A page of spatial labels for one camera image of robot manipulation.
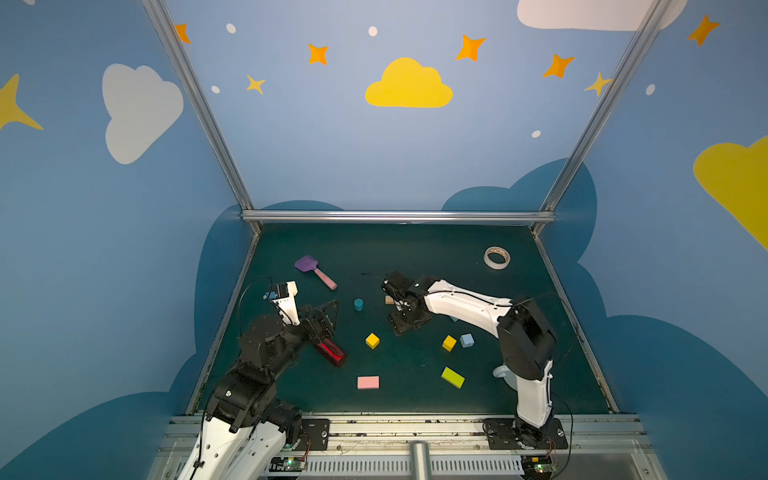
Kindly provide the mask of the pink rectangular block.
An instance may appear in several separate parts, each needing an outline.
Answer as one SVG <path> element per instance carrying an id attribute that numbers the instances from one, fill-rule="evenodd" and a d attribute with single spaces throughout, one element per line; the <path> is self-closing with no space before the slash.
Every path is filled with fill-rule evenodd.
<path id="1" fill-rule="evenodd" d="M 380 388 L 379 376 L 359 376 L 357 378 L 357 388 L 359 390 L 371 390 Z"/>

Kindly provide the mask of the lime green rectangular block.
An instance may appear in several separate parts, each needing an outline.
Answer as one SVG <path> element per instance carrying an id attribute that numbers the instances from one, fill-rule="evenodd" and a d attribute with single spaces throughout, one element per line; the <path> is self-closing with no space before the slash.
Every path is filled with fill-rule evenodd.
<path id="1" fill-rule="evenodd" d="M 443 369 L 441 378 L 457 389 L 461 389 L 465 382 L 464 376 L 449 367 Z"/>

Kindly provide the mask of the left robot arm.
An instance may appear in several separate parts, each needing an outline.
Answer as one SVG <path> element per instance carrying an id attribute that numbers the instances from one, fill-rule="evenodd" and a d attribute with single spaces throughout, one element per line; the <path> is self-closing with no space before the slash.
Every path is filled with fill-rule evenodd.
<path id="1" fill-rule="evenodd" d="M 240 353 L 211 393 L 181 479 L 257 479 L 274 472 L 300 472 L 321 436 L 303 427 L 302 411 L 277 398 L 277 379 L 305 345 L 332 363 L 344 352 L 332 342 L 339 302 L 298 309 L 299 323 L 280 312 L 261 315 L 238 339 Z"/>

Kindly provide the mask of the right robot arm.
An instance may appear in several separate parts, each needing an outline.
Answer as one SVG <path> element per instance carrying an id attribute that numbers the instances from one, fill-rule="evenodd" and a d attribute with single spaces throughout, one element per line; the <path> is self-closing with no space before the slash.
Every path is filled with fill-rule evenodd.
<path id="1" fill-rule="evenodd" d="M 398 335 L 419 329 L 435 315 L 454 317 L 493 335 L 503 364 L 515 378 L 516 419 L 536 430 L 549 423 L 557 339 L 532 298 L 496 298 L 431 276 L 410 280 L 397 271 L 382 281 L 382 290 L 395 306 L 388 319 Z"/>

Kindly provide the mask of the yellow cube block left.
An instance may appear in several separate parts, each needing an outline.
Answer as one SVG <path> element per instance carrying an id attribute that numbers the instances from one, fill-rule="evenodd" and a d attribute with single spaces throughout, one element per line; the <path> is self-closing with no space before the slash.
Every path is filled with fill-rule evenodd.
<path id="1" fill-rule="evenodd" d="M 376 334 L 371 333 L 366 337 L 365 343 L 370 349 L 376 349 L 380 344 L 380 338 Z"/>

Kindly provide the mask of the yellow cube block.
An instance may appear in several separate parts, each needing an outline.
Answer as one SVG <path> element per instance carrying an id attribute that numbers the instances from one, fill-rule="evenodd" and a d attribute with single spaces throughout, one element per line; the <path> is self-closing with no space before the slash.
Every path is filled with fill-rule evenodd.
<path id="1" fill-rule="evenodd" d="M 456 344 L 457 340 L 454 337 L 447 335 L 442 342 L 442 348 L 450 352 L 453 350 Z"/>
<path id="2" fill-rule="evenodd" d="M 380 338 L 376 334 L 371 333 L 366 337 L 365 343 L 370 349 L 376 349 L 380 344 Z"/>

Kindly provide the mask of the yellow cube block right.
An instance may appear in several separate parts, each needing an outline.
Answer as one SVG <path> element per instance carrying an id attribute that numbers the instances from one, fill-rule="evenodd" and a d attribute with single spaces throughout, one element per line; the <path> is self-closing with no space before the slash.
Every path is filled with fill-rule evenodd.
<path id="1" fill-rule="evenodd" d="M 457 340 L 454 337 L 447 335 L 442 342 L 442 348 L 450 352 L 453 350 L 456 344 Z"/>

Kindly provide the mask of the white tape roll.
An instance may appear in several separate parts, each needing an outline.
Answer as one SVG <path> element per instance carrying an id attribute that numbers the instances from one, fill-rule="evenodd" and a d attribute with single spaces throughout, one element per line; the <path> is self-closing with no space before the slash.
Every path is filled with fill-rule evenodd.
<path id="1" fill-rule="evenodd" d="M 490 246 L 483 254 L 484 263 L 493 270 L 504 270 L 510 262 L 510 253 L 500 246 Z"/>

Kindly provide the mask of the light blue mug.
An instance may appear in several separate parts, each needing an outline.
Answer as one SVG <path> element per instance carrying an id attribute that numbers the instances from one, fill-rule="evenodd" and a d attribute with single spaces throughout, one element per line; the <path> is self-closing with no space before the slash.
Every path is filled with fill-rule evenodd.
<path id="1" fill-rule="evenodd" d="M 506 365 L 496 367 L 492 375 L 497 379 L 503 380 L 512 390 L 517 390 L 517 376 Z"/>

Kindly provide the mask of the left circuit board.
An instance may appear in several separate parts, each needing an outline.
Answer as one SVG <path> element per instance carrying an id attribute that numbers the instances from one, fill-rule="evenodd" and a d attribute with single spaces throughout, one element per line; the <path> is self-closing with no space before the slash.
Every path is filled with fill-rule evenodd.
<path id="1" fill-rule="evenodd" d="M 298 476 L 306 470 L 307 461 L 300 457 L 273 457 L 266 470 L 268 475 Z"/>

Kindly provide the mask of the circuit board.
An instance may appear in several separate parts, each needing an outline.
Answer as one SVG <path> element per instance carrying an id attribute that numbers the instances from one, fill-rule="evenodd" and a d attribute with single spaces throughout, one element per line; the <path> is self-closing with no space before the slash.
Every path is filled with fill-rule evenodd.
<path id="1" fill-rule="evenodd" d="M 266 470 L 268 475 L 298 476 L 306 470 L 307 461 L 300 457 L 273 457 Z"/>
<path id="2" fill-rule="evenodd" d="M 520 460 L 523 480 L 550 480 L 555 465 L 549 457 L 523 456 Z"/>

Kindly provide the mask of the right circuit board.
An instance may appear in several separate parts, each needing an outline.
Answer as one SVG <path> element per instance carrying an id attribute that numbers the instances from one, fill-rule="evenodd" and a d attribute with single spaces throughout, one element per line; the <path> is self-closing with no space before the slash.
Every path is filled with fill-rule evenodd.
<path id="1" fill-rule="evenodd" d="M 523 480 L 550 480 L 555 465 L 549 457 L 523 456 L 520 460 Z"/>

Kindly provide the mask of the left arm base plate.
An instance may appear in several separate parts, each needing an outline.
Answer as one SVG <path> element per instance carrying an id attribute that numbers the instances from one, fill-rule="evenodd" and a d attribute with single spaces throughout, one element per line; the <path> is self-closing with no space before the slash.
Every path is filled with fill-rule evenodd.
<path id="1" fill-rule="evenodd" d="M 328 418 L 305 418 L 293 450 L 326 451 L 328 449 L 330 420 Z"/>

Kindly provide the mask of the aluminium cage frame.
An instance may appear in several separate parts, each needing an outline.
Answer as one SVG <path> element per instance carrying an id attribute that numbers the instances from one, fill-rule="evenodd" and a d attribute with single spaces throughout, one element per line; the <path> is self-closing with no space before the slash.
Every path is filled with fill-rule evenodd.
<path id="1" fill-rule="evenodd" d="M 184 87 L 189 102 L 193 107 L 203 131 L 212 147 L 221 169 L 229 182 L 242 210 L 241 217 L 252 225 L 256 235 L 263 229 L 262 223 L 268 222 L 314 222 L 314 223 L 386 223 L 386 224 L 530 224 L 533 234 L 539 235 L 544 225 L 555 220 L 555 209 L 575 178 L 587 154 L 594 145 L 615 106 L 632 80 L 638 66 L 653 45 L 671 1 L 653 1 L 640 22 L 636 33 L 619 61 L 613 74 L 613 82 L 603 91 L 595 110 L 578 138 L 575 147 L 556 177 L 537 211 L 437 211 L 437 210 L 264 210 L 256 209 L 247 191 L 246 184 L 237 164 L 226 145 L 223 133 L 214 119 L 210 105 L 205 98 L 192 64 L 182 46 L 181 40 L 173 29 L 170 12 L 163 1 L 145 1 L 143 7 Z"/>

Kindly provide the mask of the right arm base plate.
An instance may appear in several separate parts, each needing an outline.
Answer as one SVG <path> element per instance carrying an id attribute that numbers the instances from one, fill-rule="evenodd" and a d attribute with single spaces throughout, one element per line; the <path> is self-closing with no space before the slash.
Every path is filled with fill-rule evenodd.
<path id="1" fill-rule="evenodd" d="M 565 429 L 555 417 L 542 427 L 533 427 L 516 417 L 487 418 L 482 427 L 491 450 L 568 449 Z"/>

